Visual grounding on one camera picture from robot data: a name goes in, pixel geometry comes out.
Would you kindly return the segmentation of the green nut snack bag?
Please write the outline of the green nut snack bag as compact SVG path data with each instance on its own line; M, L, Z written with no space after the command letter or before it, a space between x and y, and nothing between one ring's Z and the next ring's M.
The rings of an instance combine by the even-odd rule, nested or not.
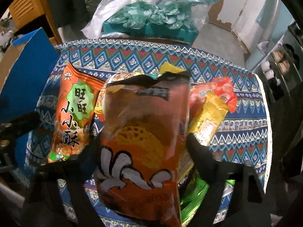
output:
M235 180L229 179L226 181L220 206L213 224L217 224L225 219L234 190L234 185ZM182 226L187 226L192 220L197 209L201 205L202 200L205 198L208 189L209 185L200 178L199 173L196 170L193 171L192 179L187 185L180 202Z

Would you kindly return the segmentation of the large orange mushroom snack bag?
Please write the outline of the large orange mushroom snack bag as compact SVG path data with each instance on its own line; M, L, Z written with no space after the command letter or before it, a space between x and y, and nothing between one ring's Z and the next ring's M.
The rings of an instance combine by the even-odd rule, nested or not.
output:
M154 226L181 226L178 170L185 153L187 71L107 84L95 181L116 213Z

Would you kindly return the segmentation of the patterned blue tablecloth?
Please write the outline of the patterned blue tablecloth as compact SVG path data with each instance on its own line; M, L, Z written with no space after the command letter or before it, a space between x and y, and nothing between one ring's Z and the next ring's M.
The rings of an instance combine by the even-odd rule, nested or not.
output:
M261 80L223 58L188 46L143 40L75 40L57 46L60 54L38 99L40 126L30 132L25 172L32 179L50 151L61 76L68 63L78 70L107 80L116 73L158 74L163 63L190 71L194 87L216 77L230 78L237 95L236 110L220 124L209 150L236 168L251 165L256 173L243 170L226 182L214 226L270 226L269 208L263 192L269 178L272 131Z

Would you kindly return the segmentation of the small yellow gold snack packet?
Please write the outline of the small yellow gold snack packet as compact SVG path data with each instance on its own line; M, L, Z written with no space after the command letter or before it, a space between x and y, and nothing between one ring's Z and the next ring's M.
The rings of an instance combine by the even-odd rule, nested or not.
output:
M229 110L229 106L220 97L208 92L205 103L193 118L188 132L194 135L199 144L208 146Z

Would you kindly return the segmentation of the orange round-print snack bag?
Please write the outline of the orange round-print snack bag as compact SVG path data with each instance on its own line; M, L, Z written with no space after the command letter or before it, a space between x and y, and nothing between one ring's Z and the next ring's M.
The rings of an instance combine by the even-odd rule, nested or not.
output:
M103 85L101 91L99 92L99 96L97 98L97 102L96 102L96 105L95 105L95 108L94 108L94 113L96 115L96 118L98 118L100 121L104 121L105 120L104 108L103 108L103 106L104 106L103 105L103 100L104 100L107 84L110 84L112 82L117 82L117 81L125 80L125 79L128 79L130 77L134 77L134 76L138 76L138 75L143 75L143 73L138 73L138 72L133 72L133 73L115 73L114 75L112 75L110 78L108 78L106 80L106 82Z

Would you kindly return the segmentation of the orange Wangwang snack bag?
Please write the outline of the orange Wangwang snack bag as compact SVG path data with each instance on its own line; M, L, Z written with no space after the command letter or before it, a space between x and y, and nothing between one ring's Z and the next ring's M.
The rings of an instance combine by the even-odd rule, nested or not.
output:
M49 162L79 155L89 143L95 104L103 85L102 80L80 72L71 63L64 68L48 154Z

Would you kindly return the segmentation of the red candy snack bag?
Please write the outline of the red candy snack bag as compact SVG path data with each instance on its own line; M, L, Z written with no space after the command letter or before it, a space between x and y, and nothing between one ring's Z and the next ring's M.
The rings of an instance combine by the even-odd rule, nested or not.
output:
M203 107L208 92L214 93L230 108L230 112L236 111L237 96L233 91L229 77L217 77L210 82L197 84L191 87L190 93L190 119L192 121Z

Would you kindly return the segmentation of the grey shoe rack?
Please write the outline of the grey shoe rack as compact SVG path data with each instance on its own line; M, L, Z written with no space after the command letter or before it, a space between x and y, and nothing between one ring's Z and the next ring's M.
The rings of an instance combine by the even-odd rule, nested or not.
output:
M261 79L266 96L274 103L302 83L302 30L290 24L277 42L265 41L245 62Z

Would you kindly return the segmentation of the blue cardboard box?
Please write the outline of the blue cardboard box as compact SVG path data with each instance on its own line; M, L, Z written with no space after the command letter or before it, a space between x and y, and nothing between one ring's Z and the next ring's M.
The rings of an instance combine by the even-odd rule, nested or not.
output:
M26 117L22 124L26 133L13 132L19 168L25 164L26 143L32 130L29 114L35 111L58 59L59 55L43 28L16 39L1 59L1 122Z

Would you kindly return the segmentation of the teal box with green paper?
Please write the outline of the teal box with green paper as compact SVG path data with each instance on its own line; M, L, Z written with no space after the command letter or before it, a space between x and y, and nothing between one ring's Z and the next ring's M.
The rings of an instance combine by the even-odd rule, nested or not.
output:
M198 36L188 3L144 1L128 4L103 23L106 34L120 32L131 37L165 38L192 44Z

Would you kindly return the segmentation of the wooden louvered cabinet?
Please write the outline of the wooden louvered cabinet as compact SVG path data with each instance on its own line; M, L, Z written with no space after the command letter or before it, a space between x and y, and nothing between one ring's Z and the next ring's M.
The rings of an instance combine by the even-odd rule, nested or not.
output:
M59 32L54 24L48 0L14 0L8 9L16 26L15 33L38 17L45 15L53 33L53 37L49 38L50 42L53 45L62 43Z

